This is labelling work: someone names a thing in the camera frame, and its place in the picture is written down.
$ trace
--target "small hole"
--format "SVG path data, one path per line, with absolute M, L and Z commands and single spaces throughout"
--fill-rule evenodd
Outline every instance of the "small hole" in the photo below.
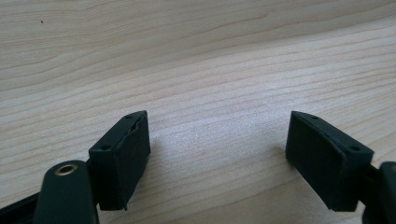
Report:
M 64 166 L 59 170 L 59 173 L 65 174 L 73 170 L 73 166 Z
M 108 150 L 108 149 L 110 149 L 110 146 L 102 146 L 102 147 L 100 147 L 102 150 Z
M 361 149 L 359 147 L 350 147 L 354 151 L 360 151 Z
M 67 164 L 55 171 L 56 175 L 70 175 L 77 170 L 78 166 L 75 164 Z

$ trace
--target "black plastic part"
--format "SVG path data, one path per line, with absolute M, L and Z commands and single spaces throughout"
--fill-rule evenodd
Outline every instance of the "black plastic part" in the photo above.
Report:
M 33 223 L 38 193 L 0 209 L 0 223 Z
M 65 161 L 46 172 L 34 223 L 98 223 L 90 176 L 84 161 Z
M 355 211 L 374 152 L 316 116 L 291 112 L 286 156 L 334 211 Z
M 101 210 L 126 210 L 149 159 L 147 112 L 120 119 L 89 153 L 87 163 Z
M 386 161 L 381 164 L 378 188 L 388 223 L 396 223 L 396 162 Z

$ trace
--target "wooden table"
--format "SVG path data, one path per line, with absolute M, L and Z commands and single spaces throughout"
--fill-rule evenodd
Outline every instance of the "wooden table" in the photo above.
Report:
M 396 3 L 3 1 L 0 207 L 148 111 L 128 211 L 101 223 L 361 223 L 286 159 L 290 111 L 396 161 Z

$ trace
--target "rectangular black block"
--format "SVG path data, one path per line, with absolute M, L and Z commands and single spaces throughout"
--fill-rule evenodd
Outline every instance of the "rectangular black block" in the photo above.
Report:
M 354 211 L 374 152 L 316 116 L 291 112 L 286 156 L 329 209 Z
M 89 153 L 95 199 L 101 210 L 126 209 L 149 159 L 147 112 L 120 119 Z

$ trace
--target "black mount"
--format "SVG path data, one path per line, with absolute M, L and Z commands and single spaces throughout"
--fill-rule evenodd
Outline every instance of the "black mount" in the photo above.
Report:
M 120 119 L 89 150 L 90 159 L 50 168 L 41 192 L 0 210 L 0 223 L 99 223 L 101 210 L 127 209 L 149 159 L 146 111 Z
M 396 223 L 396 162 L 379 170 L 374 152 L 330 123 L 302 112 L 291 112 L 286 157 L 333 211 L 366 205 L 363 223 Z
M 50 168 L 41 192 L 0 210 L 0 223 L 99 223 L 101 210 L 127 209 L 150 153 L 146 111 L 120 119 L 90 159 Z M 329 209 L 366 205 L 365 224 L 396 224 L 396 162 L 372 166 L 374 152 L 316 116 L 291 112 L 286 156 Z

